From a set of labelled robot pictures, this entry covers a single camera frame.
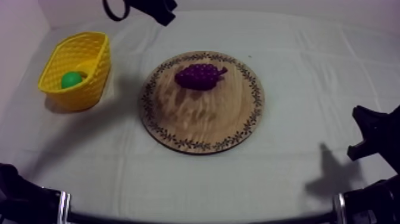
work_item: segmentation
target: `yellow basket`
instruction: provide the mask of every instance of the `yellow basket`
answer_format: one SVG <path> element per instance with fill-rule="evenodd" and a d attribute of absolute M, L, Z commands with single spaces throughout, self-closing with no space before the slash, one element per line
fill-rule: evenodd
<path fill-rule="evenodd" d="M 38 87 L 67 110 L 85 110 L 99 102 L 110 67 L 107 35 L 98 32 L 78 33 L 56 46 Z M 79 71 L 87 76 L 79 84 L 61 89 L 61 78 L 69 71 Z"/>

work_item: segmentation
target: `white tablecloth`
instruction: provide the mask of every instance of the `white tablecloth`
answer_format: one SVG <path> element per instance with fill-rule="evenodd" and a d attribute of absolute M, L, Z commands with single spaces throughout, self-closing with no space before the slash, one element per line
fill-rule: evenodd
<path fill-rule="evenodd" d="M 112 71 L 98 105 L 65 114 L 38 78 L 57 42 L 87 30 L 109 35 Z M 158 144 L 137 109 L 151 70 L 196 50 L 242 60 L 266 96 L 253 135 L 203 157 Z M 391 112 L 400 103 L 399 65 L 395 36 L 289 15 L 194 11 L 168 27 L 146 15 L 63 27 L 48 33 L 12 98 L 0 162 L 71 193 L 74 210 L 102 216 L 231 222 L 326 211 L 332 195 L 394 175 L 377 155 L 351 163 L 346 149 L 362 140 L 354 106 Z"/>

